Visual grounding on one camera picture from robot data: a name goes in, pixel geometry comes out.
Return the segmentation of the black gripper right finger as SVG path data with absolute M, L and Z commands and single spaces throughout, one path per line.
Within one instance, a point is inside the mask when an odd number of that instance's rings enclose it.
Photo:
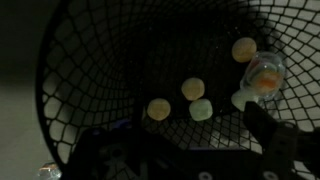
M 255 102 L 247 102 L 243 123 L 263 149 L 259 180 L 305 180 L 292 172 L 295 161 L 320 177 L 320 128 L 302 131 L 293 123 L 276 121 Z

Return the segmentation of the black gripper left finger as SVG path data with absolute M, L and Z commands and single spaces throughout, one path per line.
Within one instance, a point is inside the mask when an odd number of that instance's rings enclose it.
M 127 166 L 137 180 L 184 180 L 187 173 L 166 139 L 145 130 L 85 130 L 62 171 L 61 180 L 106 180 L 111 167 Z

